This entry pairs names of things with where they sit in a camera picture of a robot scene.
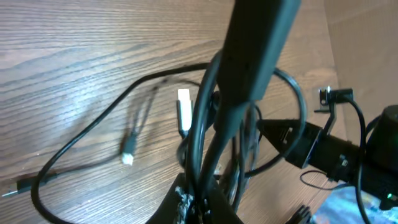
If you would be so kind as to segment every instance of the black cylinder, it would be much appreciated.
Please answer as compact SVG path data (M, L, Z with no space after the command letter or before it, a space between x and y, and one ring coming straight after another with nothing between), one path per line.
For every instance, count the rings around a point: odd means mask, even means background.
M366 159L398 174L398 105L384 109L366 145Z

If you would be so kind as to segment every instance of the wood grain surface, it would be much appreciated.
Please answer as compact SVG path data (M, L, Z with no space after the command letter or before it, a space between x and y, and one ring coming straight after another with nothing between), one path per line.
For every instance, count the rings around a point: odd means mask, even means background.
M35 174L70 138L97 117L128 85L144 75L208 62L222 47L233 0L2 0L0 2L0 184ZM303 1L278 66L292 74L307 99L308 119L316 89L337 86L323 1ZM178 75L200 81L203 72ZM160 80L126 98L97 128L70 149L55 170L114 155L132 115ZM164 85L137 143L132 167L118 159L57 179L41 188L47 208L77 223L145 223L181 168L177 89ZM296 118L289 88L273 78L259 102L266 118ZM343 120L334 132L345 136ZM213 130L206 135L206 145ZM229 150L221 158L221 169ZM263 163L276 154L261 142ZM306 187L303 171L281 162L250 180L238 215L245 223L283 223L301 204L315 211L328 192ZM328 185L324 177L308 177ZM29 193L1 198L0 223L46 223Z

